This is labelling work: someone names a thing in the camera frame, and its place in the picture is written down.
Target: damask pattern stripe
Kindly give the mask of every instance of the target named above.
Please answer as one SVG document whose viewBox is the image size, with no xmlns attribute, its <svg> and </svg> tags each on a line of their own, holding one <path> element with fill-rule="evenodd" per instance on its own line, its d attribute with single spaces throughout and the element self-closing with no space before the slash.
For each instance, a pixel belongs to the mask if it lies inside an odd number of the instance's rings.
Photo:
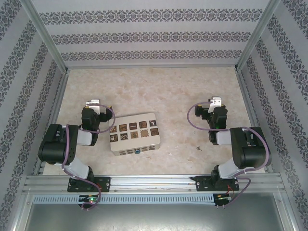
<svg viewBox="0 0 308 231">
<path fill-rule="evenodd" d="M 18 160 L 16 161 L 16 165 L 13 170 L 12 178 L 9 182 L 9 187 L 7 188 L 7 193 L 4 196 L 4 203 L 1 205 L 1 211 L 0 211 L 0 217 L 1 217 L 1 223 L 0 223 L 0 230 L 6 230 L 6 226 L 10 217 L 10 214 L 12 212 L 13 203 L 16 199 L 17 189 L 20 184 L 20 180 L 22 177 L 22 174 L 24 172 L 26 163 L 28 161 L 28 156 L 31 153 L 32 143 L 35 138 L 35 134 L 37 132 L 39 122 L 41 119 L 41 116 L 43 114 L 44 106 L 48 98 L 48 94 L 52 85 L 52 81 L 54 79 L 55 73 L 57 70 L 57 65 L 55 61 L 52 62 L 48 74 L 46 76 L 43 88 L 41 90 L 41 93 L 39 95 L 36 108 L 33 112 L 28 131 L 26 133 L 26 137 L 24 140 L 24 143 L 22 145 L 22 148 L 20 149 L 20 153 L 18 155 Z"/>
<path fill-rule="evenodd" d="M 299 28 L 308 39 L 308 6 L 303 0 L 283 0 Z"/>
<path fill-rule="evenodd" d="M 0 41 L 21 8 L 19 0 L 7 0 L 0 10 Z"/>
<path fill-rule="evenodd" d="M 284 86 L 281 77 L 279 76 L 279 73 L 275 67 L 275 63 L 273 62 L 262 39 L 260 39 L 256 44 L 256 49 L 263 62 L 264 68 L 269 75 L 269 80 L 272 83 L 274 91 L 276 92 L 280 106 L 284 112 L 284 116 L 286 117 L 289 128 L 291 129 L 291 133 L 294 136 L 294 140 L 296 141 L 296 145 L 300 150 L 304 162 L 306 163 L 306 167 L 308 167 L 308 138 L 304 132 L 303 125 L 298 119 L 298 115 L 293 108 L 293 104 L 290 100 L 290 97 L 288 96 L 286 87 Z"/>
<path fill-rule="evenodd" d="M 272 37 L 284 57 L 285 63 L 293 74 L 293 78 L 301 90 L 305 101 L 308 100 L 308 72 L 303 65 L 303 62 L 298 57 L 295 48 L 287 37 L 278 19 L 273 16 L 267 25 Z"/>
<path fill-rule="evenodd" d="M 5 67 L 1 71 L 0 76 L 0 107 L 4 101 L 7 91 L 10 89 L 13 79 L 19 69 L 19 65 L 23 61 L 26 51 L 28 50 L 33 37 L 35 36 L 36 29 L 32 22 L 29 20 L 24 28 L 16 46 L 13 49 L 12 55 L 6 62 Z"/>
<path fill-rule="evenodd" d="M 127 42 L 247 42 L 250 32 L 132 32 L 53 35 L 56 45 Z"/>
<path fill-rule="evenodd" d="M 64 61 L 131 59 L 237 59 L 241 50 L 98 51 L 61 53 Z"/>
<path fill-rule="evenodd" d="M 256 22 L 262 9 L 155 9 L 40 13 L 45 25 L 183 21 Z"/>
<path fill-rule="evenodd" d="M 306 229 L 308 229 L 308 204 L 307 199 L 305 198 L 304 190 L 301 189 L 301 184 L 299 182 L 299 177 L 296 174 L 295 166 L 290 159 L 289 151 L 286 148 L 286 145 L 284 143 L 284 139 L 282 137 L 282 134 L 280 132 L 280 128 L 277 125 L 276 118 L 274 116 L 272 106 L 270 104 L 270 101 L 265 93 L 264 87 L 261 83 L 259 73 L 257 71 L 257 68 L 251 58 L 251 56 L 248 58 L 246 62 L 247 68 L 249 70 L 250 76 L 253 80 L 258 98 L 260 100 L 261 106 L 264 111 L 264 115 L 267 120 L 267 124 L 269 126 L 270 132 L 272 134 L 272 137 L 274 139 L 274 143 L 277 148 L 278 155 L 282 162 L 282 167 L 285 171 L 285 174 L 287 176 L 287 180 L 291 185 L 291 190 L 293 197 L 295 198 L 295 203 L 297 204 L 297 209 L 299 213 L 302 215 L 303 224 Z"/>
<path fill-rule="evenodd" d="M 15 135 L 17 133 L 18 127 L 24 115 L 24 111 L 27 107 L 29 98 L 31 96 L 32 90 L 39 76 L 39 72 L 42 68 L 47 53 L 48 49 L 45 44 L 42 43 L 34 59 L 32 67 L 26 77 L 26 81 L 23 85 L 22 91 L 18 96 L 16 106 L 13 108 L 13 112 L 11 114 L 12 116 L 10 117 L 6 125 L 6 129 L 3 132 L 0 141 L 0 173 L 2 172 L 2 168 L 5 164 L 5 159 L 10 152 L 12 142 L 15 139 Z"/>
</svg>

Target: marble floor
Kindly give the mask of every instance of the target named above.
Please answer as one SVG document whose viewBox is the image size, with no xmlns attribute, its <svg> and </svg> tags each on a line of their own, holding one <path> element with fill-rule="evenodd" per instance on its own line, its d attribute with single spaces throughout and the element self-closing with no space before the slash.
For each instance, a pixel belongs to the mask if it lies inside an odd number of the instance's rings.
<svg viewBox="0 0 308 231">
<path fill-rule="evenodd" d="M 228 128 L 250 126 L 232 67 L 72 70 L 57 123 L 81 124 L 81 110 L 93 98 L 111 105 L 117 117 L 154 112 L 160 149 L 114 156 L 107 132 L 99 135 L 94 147 L 78 146 L 76 155 L 95 174 L 205 174 L 232 156 L 230 146 L 212 145 L 206 131 L 187 122 L 188 109 L 212 96 L 222 97 L 228 109 Z M 193 113 L 191 121 L 208 127 Z M 106 128 L 108 124 L 101 123 L 100 129 Z M 58 166 L 46 164 L 44 174 L 64 173 Z"/>
</svg>

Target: patterned wallpaper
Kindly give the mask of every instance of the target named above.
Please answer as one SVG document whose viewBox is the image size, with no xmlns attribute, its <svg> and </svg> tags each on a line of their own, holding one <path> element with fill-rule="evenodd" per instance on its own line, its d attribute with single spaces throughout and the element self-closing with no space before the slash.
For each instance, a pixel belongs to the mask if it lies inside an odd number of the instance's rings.
<svg viewBox="0 0 308 231">
<path fill-rule="evenodd" d="M 63 74 L 18 0 L 0 0 L 0 231 L 31 175 Z"/>
<path fill-rule="evenodd" d="M 308 3 L 282 0 L 242 75 L 300 230 L 308 230 Z"/>
<path fill-rule="evenodd" d="M 269 0 L 33 0 L 66 65 L 236 64 Z"/>
</svg>

